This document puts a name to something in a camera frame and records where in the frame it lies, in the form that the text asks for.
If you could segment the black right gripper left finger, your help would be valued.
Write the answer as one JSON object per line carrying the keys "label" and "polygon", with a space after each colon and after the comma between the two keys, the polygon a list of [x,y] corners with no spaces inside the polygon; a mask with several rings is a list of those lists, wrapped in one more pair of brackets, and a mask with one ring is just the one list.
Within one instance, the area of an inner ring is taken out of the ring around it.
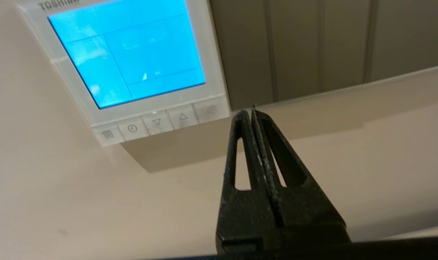
{"label": "black right gripper left finger", "polygon": [[[257,110],[243,110],[232,118],[216,229],[219,254],[279,249],[275,177],[263,133]],[[249,190],[236,187],[239,142],[244,145]]]}

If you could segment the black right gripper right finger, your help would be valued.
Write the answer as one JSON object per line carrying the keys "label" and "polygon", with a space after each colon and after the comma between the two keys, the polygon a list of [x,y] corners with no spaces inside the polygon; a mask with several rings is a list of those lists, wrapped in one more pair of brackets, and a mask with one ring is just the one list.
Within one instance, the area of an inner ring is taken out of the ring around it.
{"label": "black right gripper right finger", "polygon": [[270,115],[252,127],[278,234],[298,242],[349,242],[346,224]]}

